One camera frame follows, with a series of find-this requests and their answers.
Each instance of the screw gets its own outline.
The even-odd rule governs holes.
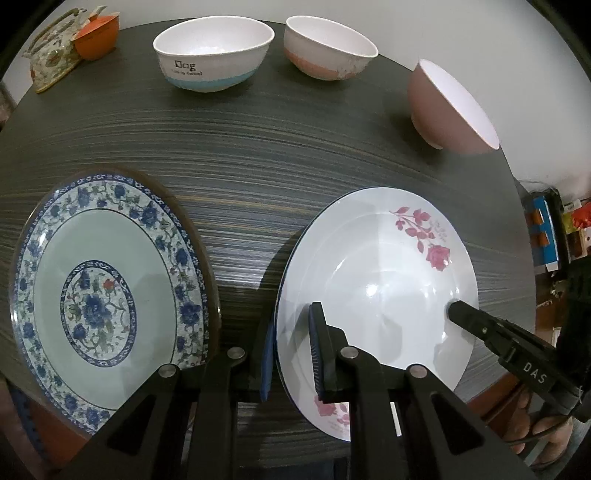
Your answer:
[[[233,346],[232,348],[230,348],[230,350],[228,350],[228,357],[230,357],[232,360],[238,360],[243,356],[244,348],[241,348],[239,346]]]
[[[359,355],[359,350],[357,350],[354,346],[344,346],[340,350],[340,354],[345,358],[352,360],[353,358],[357,358]]]
[[[414,378],[425,378],[427,376],[427,369],[422,365],[413,365],[408,371]]]
[[[158,369],[158,375],[160,375],[162,378],[173,377],[176,372],[177,368],[173,364],[165,364]]]

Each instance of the blue and white porcelain plate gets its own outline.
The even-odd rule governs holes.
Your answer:
[[[47,397],[79,427],[96,432],[160,365],[206,360],[197,245],[145,185],[114,173],[72,181],[23,235],[14,332]]]

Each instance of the pink rose pattern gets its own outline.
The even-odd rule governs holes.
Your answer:
[[[336,413],[336,405],[334,403],[322,403],[318,395],[314,397],[314,403],[321,417],[330,417]]]
[[[318,408],[318,413],[321,417],[330,417],[337,415],[336,421],[345,427],[349,426],[349,412],[347,411],[347,405],[345,403],[322,403],[318,395],[314,397],[314,403]]]
[[[421,253],[425,251],[425,244],[427,244],[427,258],[433,268],[442,272],[446,266],[449,265],[450,250],[442,245],[436,245],[432,240],[435,240],[435,234],[431,231],[431,226],[426,227],[423,222],[427,222],[431,215],[417,209],[413,214],[409,214],[409,207],[400,207],[398,210],[390,213],[396,215],[396,226],[398,230],[404,230],[408,236],[417,238],[417,250]]]

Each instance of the pink bowl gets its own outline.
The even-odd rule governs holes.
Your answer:
[[[419,60],[408,84],[411,120],[434,148],[460,154],[499,148],[495,127],[474,97],[440,66]]]

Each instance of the dark wooden table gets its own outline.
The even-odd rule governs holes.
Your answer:
[[[46,93],[29,91],[0,133],[0,287],[35,204],[78,170],[116,162],[154,176],[195,222],[222,304],[222,344],[275,302],[301,231],[335,198],[367,186],[425,197],[472,259],[480,307],[533,330],[534,272],[524,215],[502,153],[460,157],[429,147],[410,122],[409,71],[384,57],[358,77],[322,82],[283,56],[283,25],[249,80],[198,94],[164,80],[153,38],[177,21],[122,31],[118,48]],[[0,298],[0,370],[36,399]],[[470,400],[503,374],[478,342],[456,388]],[[274,379],[266,404],[241,405],[239,461],[289,465],[343,456]]]

